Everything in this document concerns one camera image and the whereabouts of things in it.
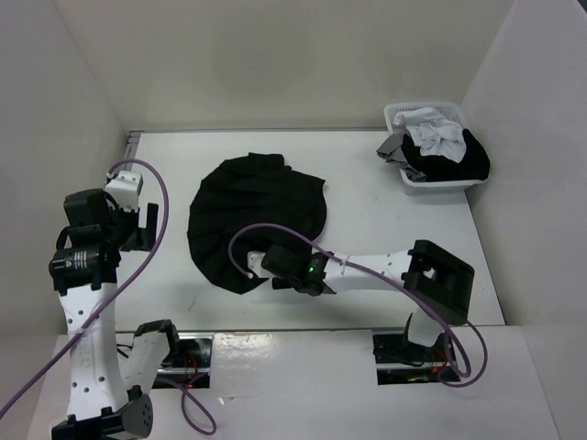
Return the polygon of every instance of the gray cloth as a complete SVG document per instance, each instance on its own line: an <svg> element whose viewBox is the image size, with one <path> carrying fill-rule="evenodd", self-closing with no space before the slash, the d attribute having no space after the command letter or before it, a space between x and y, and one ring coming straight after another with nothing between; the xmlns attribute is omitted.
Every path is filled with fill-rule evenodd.
<svg viewBox="0 0 587 440"><path fill-rule="evenodd" d="M407 159L402 152L402 143L404 142L404 135L391 135L377 148L377 156L391 162L397 167L405 171L407 178L412 182L425 182L426 175L423 172L416 170L407 163Z"/></svg>

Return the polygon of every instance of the white plastic basket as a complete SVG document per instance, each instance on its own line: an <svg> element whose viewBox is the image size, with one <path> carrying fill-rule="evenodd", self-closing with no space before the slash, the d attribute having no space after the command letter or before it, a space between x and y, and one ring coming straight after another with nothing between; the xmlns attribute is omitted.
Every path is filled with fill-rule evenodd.
<svg viewBox="0 0 587 440"><path fill-rule="evenodd" d="M385 115L385 124L390 134L403 135L405 126L396 126L393 124L395 115L399 112L411 112L424 107L436 108L444 117L460 124L461 127L469 128L467 118L460 110L460 107L454 103L431 101L423 103L402 103L389 104L383 109ZM404 170L400 169L404 191L406 194L414 195L420 193L453 193L455 191L464 191L472 185L487 182L485 181L410 181Z"/></svg>

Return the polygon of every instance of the black cloth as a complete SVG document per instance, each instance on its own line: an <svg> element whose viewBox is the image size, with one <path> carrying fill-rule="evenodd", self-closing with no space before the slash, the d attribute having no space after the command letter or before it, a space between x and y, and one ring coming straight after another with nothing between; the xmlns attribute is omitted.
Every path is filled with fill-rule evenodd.
<svg viewBox="0 0 587 440"><path fill-rule="evenodd" d="M228 159L202 180L190 206L187 237L192 260L218 287L245 293L265 279L250 280L228 259L228 242L243 227L275 223L314 240L327 219L325 181L285 166L281 154L254 154ZM251 250L265 252L270 245L287 246L311 254L297 238L269 228L254 229L235 243L234 256L247 268Z"/></svg>
<svg viewBox="0 0 587 440"><path fill-rule="evenodd" d="M404 136L402 152L414 169L426 175L427 182L484 181L489 177L490 161L479 141L468 129L462 131L467 152L460 163L444 156L422 156L409 135Z"/></svg>

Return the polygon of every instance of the white table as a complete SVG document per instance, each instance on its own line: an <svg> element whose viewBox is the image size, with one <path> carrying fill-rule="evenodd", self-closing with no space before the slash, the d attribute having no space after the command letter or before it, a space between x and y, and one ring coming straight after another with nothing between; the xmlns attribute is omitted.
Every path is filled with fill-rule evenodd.
<svg viewBox="0 0 587 440"><path fill-rule="evenodd" d="M266 282L244 295L210 284L190 258L189 206L200 181L223 160L281 153L295 170L326 180L327 224L319 243L348 254L383 254L429 239L471 264L475 281L470 319L502 325L481 243L463 192L410 197L397 170L375 150L383 131L263 131L143 134L135 157L157 168L171 200L168 234L160 252L116 303L116 330L170 318L180 330L282 330L403 327L414 305L389 291L353 291L312 298L273 291ZM161 192L145 170L141 205L161 204ZM123 255L125 280L145 258Z"/></svg>
<svg viewBox="0 0 587 440"><path fill-rule="evenodd" d="M481 330L489 364L465 390L378 386L371 332L346 331L216 334L210 389L194 393L216 418L215 440L558 439L521 329ZM476 370L475 335L455 331ZM60 336L57 347L65 340ZM67 357L48 373L28 440L50 438L50 426L63 420L69 374ZM205 438L183 419L177 390L153 390L150 397L150 440ZM202 414L188 408L207 428Z"/></svg>

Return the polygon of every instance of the pile of clothes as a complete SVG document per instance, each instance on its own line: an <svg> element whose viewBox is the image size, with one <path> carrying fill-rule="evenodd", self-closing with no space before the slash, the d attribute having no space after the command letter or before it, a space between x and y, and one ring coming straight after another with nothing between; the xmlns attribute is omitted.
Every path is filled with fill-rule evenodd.
<svg viewBox="0 0 587 440"><path fill-rule="evenodd" d="M413 182L484 181L489 177L487 153L469 129L449 121L436 108L400 112L393 134L377 149L380 158L403 169Z"/></svg>

